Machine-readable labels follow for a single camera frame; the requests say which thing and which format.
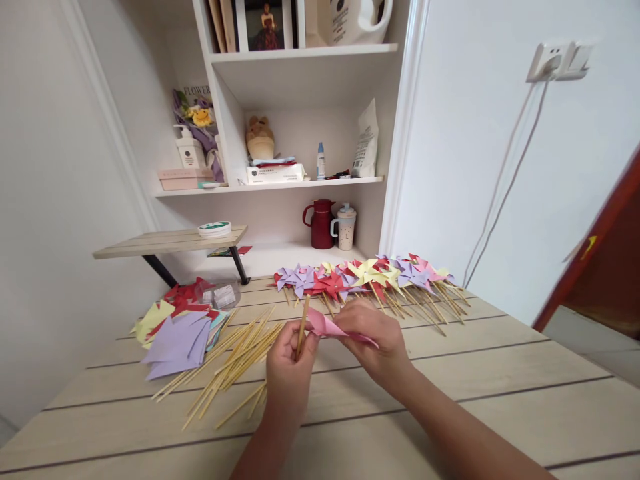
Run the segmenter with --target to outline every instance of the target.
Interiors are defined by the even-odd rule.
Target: tissue box
[[[192,190],[198,188],[198,182],[213,181],[213,172],[210,169],[160,170],[158,178],[162,190]]]
[[[247,167],[247,182],[256,183],[289,183],[302,181],[304,169],[302,164],[286,165],[283,167]]]

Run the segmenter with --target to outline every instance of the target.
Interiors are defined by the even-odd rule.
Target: white plastic bag
[[[378,154],[378,122],[375,119],[375,99],[358,118],[360,138],[355,150],[351,175],[375,177],[375,159]]]

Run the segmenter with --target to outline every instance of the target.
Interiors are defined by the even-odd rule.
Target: red thermos
[[[330,226],[333,220],[331,206],[335,202],[327,199],[315,200],[313,205],[305,208],[302,214],[302,222],[311,227],[311,246],[318,250],[326,250],[332,248],[333,237],[331,236]],[[307,223],[307,210],[313,208],[311,223]]]

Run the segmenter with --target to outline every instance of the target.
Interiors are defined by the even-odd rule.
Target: hand
[[[300,320],[289,321],[280,331],[267,354],[267,407],[266,415],[281,421],[290,421],[299,427],[307,412],[311,370],[320,337],[310,333],[303,340],[298,361]]]
[[[335,317],[345,332],[359,333],[374,340],[380,348],[352,338],[340,341],[358,359],[371,378],[396,399],[416,372],[407,355],[400,324],[376,309],[368,300],[352,300]]]

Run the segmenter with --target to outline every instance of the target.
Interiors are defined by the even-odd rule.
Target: lotion bottle
[[[193,138],[189,127],[186,125],[174,125],[174,127],[179,128],[182,131],[182,138],[178,138],[178,140],[175,141],[175,144],[178,146],[178,152],[180,152],[182,168],[207,168],[205,153],[202,150],[202,143]]]

